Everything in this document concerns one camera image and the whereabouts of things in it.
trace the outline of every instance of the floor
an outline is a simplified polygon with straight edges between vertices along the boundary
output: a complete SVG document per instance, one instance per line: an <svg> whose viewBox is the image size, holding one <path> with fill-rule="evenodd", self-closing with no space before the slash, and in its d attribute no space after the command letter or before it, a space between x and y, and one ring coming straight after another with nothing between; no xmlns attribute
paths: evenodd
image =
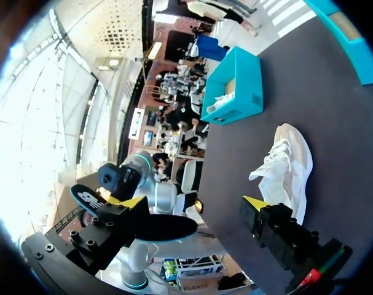
<svg viewBox="0 0 373 295"><path fill-rule="evenodd" d="M238 23L225 20L215 24L211 37L217 38L221 46L239 46L254 55L259 55L275 41L316 16L303 0L257 0L257 2L244 0L242 2L257 8L248 21L253 25L261 25L258 29L259 34L253 37ZM218 64L217 61L209 60L208 73L212 73Z"/></svg>

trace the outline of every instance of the sign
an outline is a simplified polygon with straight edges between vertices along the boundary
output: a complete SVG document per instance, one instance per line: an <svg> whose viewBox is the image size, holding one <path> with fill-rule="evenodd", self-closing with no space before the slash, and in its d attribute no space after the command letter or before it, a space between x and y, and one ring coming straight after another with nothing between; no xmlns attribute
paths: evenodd
<svg viewBox="0 0 373 295"><path fill-rule="evenodd" d="M196 276L189 278L178 278L178 284L181 291L184 292L198 292L199 294L214 294L218 291L218 282L221 280L222 275L216 274L216 277Z"/></svg>
<svg viewBox="0 0 373 295"><path fill-rule="evenodd" d="M129 139L137 140L139 137L139 132L141 130L141 125L143 124L145 109L135 108L135 112L132 118L132 124L130 125Z"/></svg>

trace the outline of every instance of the screen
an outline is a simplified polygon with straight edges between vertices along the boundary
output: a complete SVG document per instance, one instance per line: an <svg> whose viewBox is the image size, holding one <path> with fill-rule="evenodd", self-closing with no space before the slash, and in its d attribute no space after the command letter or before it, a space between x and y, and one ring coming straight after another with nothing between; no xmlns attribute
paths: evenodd
<svg viewBox="0 0 373 295"><path fill-rule="evenodd" d="M143 145L151 146L153 137L154 137L154 132L146 130L144 132Z"/></svg>
<svg viewBox="0 0 373 295"><path fill-rule="evenodd" d="M156 118L157 118L157 114L155 114L155 112L149 111L148 119L147 119L147 125L148 126L155 126Z"/></svg>

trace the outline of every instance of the logo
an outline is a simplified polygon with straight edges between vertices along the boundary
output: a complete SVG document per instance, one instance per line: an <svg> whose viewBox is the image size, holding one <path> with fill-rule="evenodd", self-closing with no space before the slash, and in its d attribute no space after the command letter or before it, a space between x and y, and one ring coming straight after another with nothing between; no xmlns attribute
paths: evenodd
<svg viewBox="0 0 373 295"><path fill-rule="evenodd" d="M77 195L85 202L89 204L93 209L98 209L100 206L103 206L104 203L98 201L93 195L89 192L78 192Z"/></svg>

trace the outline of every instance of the ceiling light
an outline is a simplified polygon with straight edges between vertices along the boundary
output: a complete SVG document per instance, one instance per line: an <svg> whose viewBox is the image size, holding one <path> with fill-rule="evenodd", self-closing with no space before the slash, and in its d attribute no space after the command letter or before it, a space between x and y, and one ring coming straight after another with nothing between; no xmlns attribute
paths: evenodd
<svg viewBox="0 0 373 295"><path fill-rule="evenodd" d="M117 66L119 65L119 60L110 60L109 64L110 66Z"/></svg>
<svg viewBox="0 0 373 295"><path fill-rule="evenodd" d="M148 59L149 60L154 60L157 53L159 52L160 48L162 46L161 42L156 42L154 46L151 49L151 52L149 52Z"/></svg>
<svg viewBox="0 0 373 295"><path fill-rule="evenodd" d="M22 43L18 43L10 48L10 55L14 59L18 59L22 57L24 54L24 45Z"/></svg>
<svg viewBox="0 0 373 295"><path fill-rule="evenodd" d="M157 14L155 15L154 22L156 23L175 23L178 17L170 14Z"/></svg>

